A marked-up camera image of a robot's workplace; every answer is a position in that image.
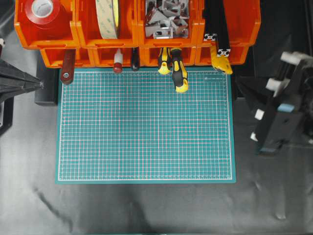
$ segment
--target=orange bin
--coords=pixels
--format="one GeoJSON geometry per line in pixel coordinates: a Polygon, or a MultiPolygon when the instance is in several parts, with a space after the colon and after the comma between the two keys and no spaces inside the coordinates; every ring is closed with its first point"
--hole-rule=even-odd
{"type": "MultiPolygon", "coordinates": [[[[182,47],[182,60],[185,66],[195,65],[196,47],[182,47]]],[[[157,67],[157,59],[160,54],[160,48],[144,48],[145,65],[149,67],[157,67]]]]}
{"type": "Polygon", "coordinates": [[[154,39],[153,36],[147,38],[145,31],[145,1],[138,0],[138,37],[139,46],[145,48],[152,47],[195,47],[197,45],[199,32],[199,0],[189,1],[189,28],[188,38],[174,39],[154,39]]]}
{"type": "Polygon", "coordinates": [[[137,0],[120,1],[119,39],[102,39],[95,0],[76,0],[76,27],[82,47],[137,47],[137,0]]]}
{"type": "MultiPolygon", "coordinates": [[[[117,48],[98,48],[93,50],[94,61],[97,67],[113,67],[114,55],[117,48]]],[[[129,67],[131,65],[132,48],[121,48],[123,54],[123,67],[129,67]]],[[[139,50],[140,66],[144,66],[144,51],[139,50]]]]}
{"type": "MultiPolygon", "coordinates": [[[[204,1],[199,0],[200,29],[198,46],[210,47],[211,41],[204,41],[204,1]]],[[[255,44],[261,26],[260,0],[224,0],[230,45],[246,47],[255,44]]]]}
{"type": "MultiPolygon", "coordinates": [[[[231,65],[242,65],[246,61],[249,47],[231,47],[229,62],[231,65]]],[[[196,53],[197,66],[211,65],[211,52],[209,47],[198,47],[196,53]]]]}
{"type": "Polygon", "coordinates": [[[67,34],[52,37],[46,30],[37,28],[26,16],[25,3],[27,0],[15,1],[14,26],[21,41],[21,45],[26,49],[44,48],[77,48],[79,39],[75,27],[75,0],[60,0],[68,14],[69,25],[67,34]]]}
{"type": "MultiPolygon", "coordinates": [[[[40,50],[47,68],[62,68],[65,49],[40,50]]],[[[93,50],[76,49],[75,67],[95,67],[93,50]]]]}

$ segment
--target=red tape roll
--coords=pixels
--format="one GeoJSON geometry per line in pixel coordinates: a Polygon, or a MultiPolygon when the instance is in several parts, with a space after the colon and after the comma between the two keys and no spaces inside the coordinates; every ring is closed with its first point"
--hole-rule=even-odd
{"type": "Polygon", "coordinates": [[[51,36],[70,33],[68,14],[59,0],[27,0],[25,13],[36,27],[49,30],[51,36]]]}

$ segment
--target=workbench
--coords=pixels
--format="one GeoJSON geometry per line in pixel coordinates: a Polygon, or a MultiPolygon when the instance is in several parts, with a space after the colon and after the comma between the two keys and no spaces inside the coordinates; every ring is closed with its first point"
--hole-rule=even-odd
{"type": "MultiPolygon", "coordinates": [[[[1,17],[7,4],[0,3],[1,17]]],[[[302,9],[302,1],[266,0],[262,9],[256,72],[275,75],[282,50],[306,50],[295,44],[302,33],[291,22],[302,22],[304,13],[291,11],[302,9]],[[267,39],[274,33],[280,41],[270,53],[267,39]]],[[[5,30],[0,23],[8,42],[2,58],[36,75],[40,55],[22,49],[13,9],[8,12],[5,30]]],[[[275,157],[257,156],[249,140],[257,120],[242,99],[233,110],[235,184],[56,185],[57,107],[36,105],[33,93],[15,97],[13,126],[0,137],[0,234],[312,232],[313,150],[294,146],[275,157]]]]}

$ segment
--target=black and yellow screwdriver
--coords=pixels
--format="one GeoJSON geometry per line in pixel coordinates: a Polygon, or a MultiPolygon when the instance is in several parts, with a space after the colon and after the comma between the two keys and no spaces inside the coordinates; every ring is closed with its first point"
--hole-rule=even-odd
{"type": "Polygon", "coordinates": [[[170,49],[162,47],[158,56],[158,72],[162,75],[167,75],[171,71],[171,55],[170,49]]]}
{"type": "Polygon", "coordinates": [[[188,73],[182,61],[181,49],[177,47],[172,48],[171,54],[173,62],[172,80],[175,90],[178,93],[184,93],[188,90],[188,73]]]}

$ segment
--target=cutting mat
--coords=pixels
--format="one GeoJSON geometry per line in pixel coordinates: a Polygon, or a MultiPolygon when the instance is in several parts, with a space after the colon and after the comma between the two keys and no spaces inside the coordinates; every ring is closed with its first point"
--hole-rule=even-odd
{"type": "Polygon", "coordinates": [[[230,78],[188,69],[174,91],[155,68],[77,69],[60,85],[56,183],[233,183],[230,78]]]}

